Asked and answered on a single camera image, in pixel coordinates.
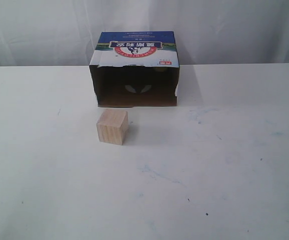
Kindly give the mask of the yellow ball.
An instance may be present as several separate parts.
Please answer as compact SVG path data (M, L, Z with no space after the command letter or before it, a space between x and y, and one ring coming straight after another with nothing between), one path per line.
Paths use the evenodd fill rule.
M167 67L155 67L154 70L158 73L164 73L168 70Z

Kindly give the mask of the light wooden cube block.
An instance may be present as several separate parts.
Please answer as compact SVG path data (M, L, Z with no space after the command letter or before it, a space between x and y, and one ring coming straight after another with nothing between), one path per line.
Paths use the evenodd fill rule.
M96 123L98 139L102 143L123 145L129 129L128 112L105 109Z

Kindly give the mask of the blue white cardboard box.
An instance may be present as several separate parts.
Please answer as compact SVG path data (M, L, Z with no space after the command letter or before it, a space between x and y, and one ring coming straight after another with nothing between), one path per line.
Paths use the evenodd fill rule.
M173 31L102 32L89 70L99 107L177 105L180 64Z

